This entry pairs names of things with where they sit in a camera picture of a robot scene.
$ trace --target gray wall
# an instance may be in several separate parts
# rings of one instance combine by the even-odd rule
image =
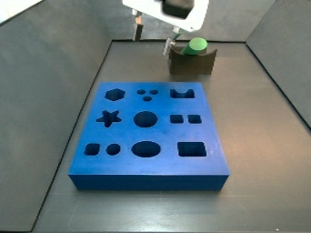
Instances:
[[[278,0],[247,44],[311,127],[311,1]]]
[[[204,25],[199,32],[184,34],[180,39],[202,36],[214,41],[246,42],[275,0],[210,0]],[[132,38],[134,16],[122,0],[102,0],[98,8],[112,39]],[[143,15],[142,39],[166,39],[172,26]]]
[[[33,226],[111,44],[98,3],[48,0],[0,26],[0,230]]]

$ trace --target star-shaped hole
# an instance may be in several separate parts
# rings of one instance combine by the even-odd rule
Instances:
[[[96,119],[96,122],[103,122],[106,127],[110,127],[114,122],[120,122],[122,119],[118,117],[119,111],[115,112],[108,112],[103,111],[102,112],[102,117]]]

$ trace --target small square hole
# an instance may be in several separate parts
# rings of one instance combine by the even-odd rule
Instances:
[[[200,115],[190,115],[188,116],[188,122],[191,124],[200,124],[202,123]]]
[[[96,156],[100,153],[100,144],[98,143],[90,143],[86,146],[84,154],[87,156]]]
[[[207,155],[203,142],[179,142],[178,148],[180,157],[204,157]]]
[[[183,123],[183,116],[182,115],[171,115],[170,116],[170,122],[171,123]]]

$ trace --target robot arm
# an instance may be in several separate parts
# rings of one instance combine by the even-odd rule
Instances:
[[[135,41],[139,40],[142,33],[142,13],[174,25],[174,34],[167,39],[164,55],[170,47],[175,45],[175,40],[183,31],[192,33],[200,29],[210,0],[123,0],[123,5],[134,9],[136,18]]]

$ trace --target brown box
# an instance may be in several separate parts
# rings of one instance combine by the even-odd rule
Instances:
[[[175,46],[170,50],[170,73],[172,75],[211,75],[218,49],[199,55],[183,55],[183,47]]]

